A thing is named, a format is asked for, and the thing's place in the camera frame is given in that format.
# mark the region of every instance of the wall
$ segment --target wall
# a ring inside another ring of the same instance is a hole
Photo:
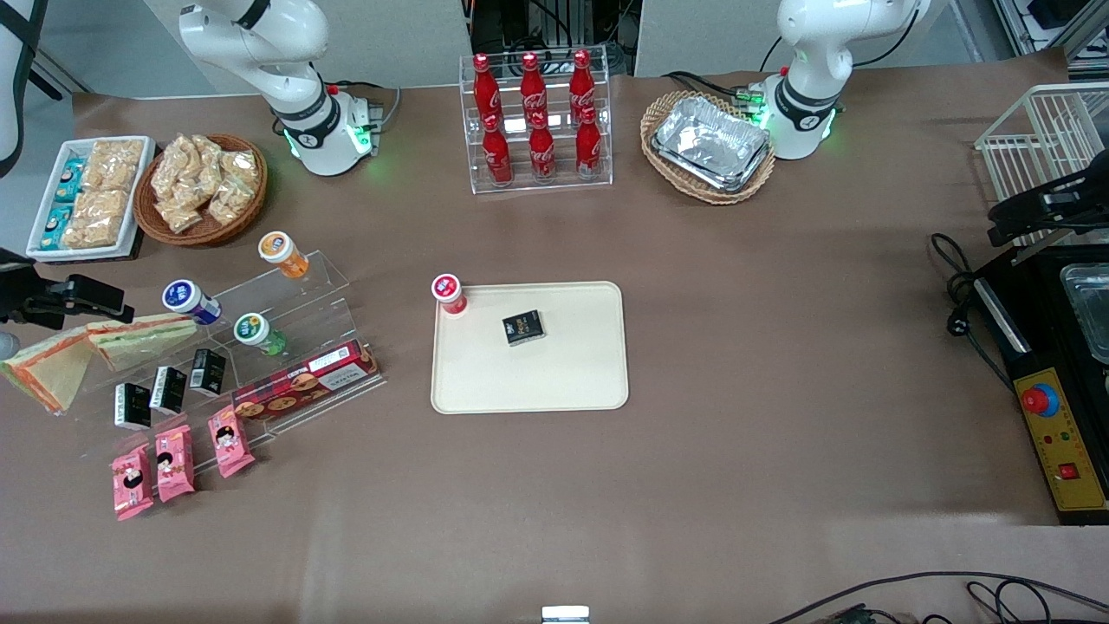
[[[946,7],[947,0],[933,0],[902,47],[874,67],[909,64],[907,60]],[[757,70],[779,35],[776,18],[775,0],[643,0],[635,74]],[[858,41],[849,48],[856,60],[867,60],[886,51],[897,37]],[[766,69],[788,64],[792,55],[791,48],[780,43]]]
[[[458,57],[469,38],[458,0],[315,0],[327,14],[327,54],[316,68],[326,80],[364,80],[386,86],[458,82]],[[186,0],[145,0],[180,43],[177,16]],[[197,63],[221,93],[255,89],[227,72]]]

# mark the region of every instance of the sandwich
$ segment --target sandwich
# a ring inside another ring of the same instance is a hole
[[[0,362],[0,375],[12,386],[60,415],[73,405],[92,358],[85,329],[55,335]]]
[[[196,324],[184,315],[141,317],[131,324],[101,321],[89,324],[89,345],[100,354],[108,368],[124,371],[167,354],[196,334]]]

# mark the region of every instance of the pink snack package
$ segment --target pink snack package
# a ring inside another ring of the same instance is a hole
[[[235,408],[228,406],[208,419],[208,431],[215,444],[215,461],[224,479],[235,474],[254,461],[246,448],[243,428],[235,416]]]
[[[163,503],[196,491],[193,487],[193,434],[189,426],[154,438],[154,463],[157,464],[157,498]]]
[[[138,515],[154,504],[146,447],[150,444],[143,444],[112,462],[112,497],[115,499],[116,520]]]

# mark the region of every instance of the wicker basket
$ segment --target wicker basket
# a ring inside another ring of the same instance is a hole
[[[667,181],[673,184],[675,188],[686,195],[715,205],[740,203],[741,201],[755,194],[755,191],[766,183],[766,178],[770,177],[771,171],[774,170],[773,149],[769,154],[766,154],[762,164],[759,165],[759,168],[755,170],[754,174],[750,180],[747,180],[747,183],[740,190],[739,193],[724,193],[712,187],[708,182],[693,175],[689,171],[685,171],[681,166],[678,166],[676,164],[662,157],[654,151],[653,147],[651,147],[651,135],[654,134],[654,131],[658,130],[660,125],[662,125],[662,122],[665,121],[670,111],[673,110],[674,104],[676,104],[679,100],[695,95],[706,98],[724,112],[736,116],[740,115],[739,109],[715,95],[698,93],[696,91],[674,91],[673,93],[659,98],[653,104],[647,108],[647,112],[643,113],[643,119],[639,122],[640,146],[643,149],[643,154],[647,156],[647,160],[650,161],[657,170],[659,170],[659,173],[661,173]]]
[[[243,233],[251,222],[258,216],[258,213],[262,212],[262,205],[266,201],[266,182],[269,178],[269,172],[266,167],[265,158],[262,157],[262,152],[254,146],[254,143],[238,136],[232,136],[231,134],[210,134],[208,139],[223,147],[224,151],[245,152],[250,150],[254,154],[254,162],[258,165],[258,190],[255,192],[254,198],[251,200],[251,203],[246,205],[246,209],[237,218],[226,225],[220,224],[218,221],[207,213],[207,203],[205,203],[200,207],[201,215],[204,218],[184,232],[174,234],[154,207],[157,196],[154,195],[154,187],[150,185],[150,180],[154,175],[154,170],[157,168],[159,163],[162,162],[162,154],[157,154],[150,163],[150,166],[146,167],[146,171],[143,172],[142,178],[139,180],[139,187],[135,188],[135,221],[139,222],[139,226],[142,227],[143,232],[146,232],[147,236],[177,246],[218,245]]]

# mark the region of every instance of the red emergency stop button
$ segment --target red emergency stop button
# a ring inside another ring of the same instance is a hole
[[[1059,411],[1059,396],[1050,386],[1037,383],[1020,395],[1020,405],[1029,412],[1047,419]]]

